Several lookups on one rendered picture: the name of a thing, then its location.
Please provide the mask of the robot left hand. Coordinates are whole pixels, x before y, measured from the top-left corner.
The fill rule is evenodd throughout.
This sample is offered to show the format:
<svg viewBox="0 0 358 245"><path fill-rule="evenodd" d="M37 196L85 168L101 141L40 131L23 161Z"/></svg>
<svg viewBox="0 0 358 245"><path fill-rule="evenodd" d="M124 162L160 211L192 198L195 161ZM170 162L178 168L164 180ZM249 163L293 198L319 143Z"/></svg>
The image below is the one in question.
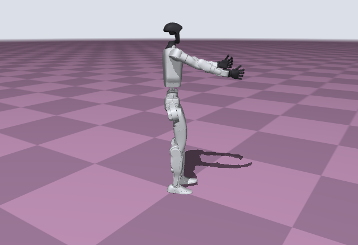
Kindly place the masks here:
<svg viewBox="0 0 358 245"><path fill-rule="evenodd" d="M223 68L223 69L231 68L232 67L231 65L233 65L233 60L232 60L233 57L231 57L230 59L228 59L228 57L229 55L227 55L227 57L221 62L218 61L217 68Z"/></svg>

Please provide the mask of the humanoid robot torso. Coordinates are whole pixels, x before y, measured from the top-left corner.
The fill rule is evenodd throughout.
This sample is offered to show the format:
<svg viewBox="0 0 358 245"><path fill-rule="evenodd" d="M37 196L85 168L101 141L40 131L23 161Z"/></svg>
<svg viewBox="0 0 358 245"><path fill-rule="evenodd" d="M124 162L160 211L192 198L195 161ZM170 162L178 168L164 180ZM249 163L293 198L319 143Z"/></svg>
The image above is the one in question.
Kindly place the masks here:
<svg viewBox="0 0 358 245"><path fill-rule="evenodd" d="M172 48L164 49L162 54L164 86L169 87L164 99L166 111L173 104L175 104L176 108L180 108L178 89L174 89L174 87L181 87L183 62L177 62L169 57L170 51L175 48L176 46L173 45Z"/></svg>

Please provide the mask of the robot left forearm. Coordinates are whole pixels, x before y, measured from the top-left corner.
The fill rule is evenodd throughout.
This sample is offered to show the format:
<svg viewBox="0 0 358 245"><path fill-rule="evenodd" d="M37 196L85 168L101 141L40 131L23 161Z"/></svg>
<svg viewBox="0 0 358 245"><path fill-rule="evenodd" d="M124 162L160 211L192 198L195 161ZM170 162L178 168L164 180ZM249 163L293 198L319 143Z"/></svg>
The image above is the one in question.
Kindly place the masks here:
<svg viewBox="0 0 358 245"><path fill-rule="evenodd" d="M199 59L198 59L198 60L199 60ZM207 61L207 60L206 60L206 62L207 62L207 63L210 63L210 64L212 64L213 66L216 66L216 67L217 67L217 64L218 64L218 62L212 62L212 61Z"/></svg>

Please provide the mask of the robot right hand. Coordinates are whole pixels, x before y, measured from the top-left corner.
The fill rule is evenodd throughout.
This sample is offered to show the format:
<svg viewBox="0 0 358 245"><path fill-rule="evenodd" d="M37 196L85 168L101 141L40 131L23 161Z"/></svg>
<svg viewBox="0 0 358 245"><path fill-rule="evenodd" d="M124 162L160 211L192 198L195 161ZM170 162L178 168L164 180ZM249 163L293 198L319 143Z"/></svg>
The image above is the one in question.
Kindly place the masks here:
<svg viewBox="0 0 358 245"><path fill-rule="evenodd" d="M228 70L229 71L229 74L227 77L232 77L234 79L242 79L242 78L238 78L238 77L243 77L243 74L244 74L244 69L241 69L241 70L238 70L238 68L240 68L240 66L238 66L236 69L223 69L223 70ZM240 75L241 74L241 75Z"/></svg>

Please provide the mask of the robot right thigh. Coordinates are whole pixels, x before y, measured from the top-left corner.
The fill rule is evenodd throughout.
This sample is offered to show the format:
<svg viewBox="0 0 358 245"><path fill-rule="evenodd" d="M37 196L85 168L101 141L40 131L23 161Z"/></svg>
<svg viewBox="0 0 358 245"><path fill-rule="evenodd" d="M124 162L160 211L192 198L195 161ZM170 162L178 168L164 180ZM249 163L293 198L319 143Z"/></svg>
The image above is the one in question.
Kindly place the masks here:
<svg viewBox="0 0 358 245"><path fill-rule="evenodd" d="M171 155L171 150L173 148L178 148L182 154L187 139L187 125L186 125L185 117L183 115L181 108L179 107L176 108L175 104L169 106L167 113L168 113L169 120L175 121L173 123L173 132L175 135L175 140L177 142L177 144L170 147L169 153Z"/></svg>

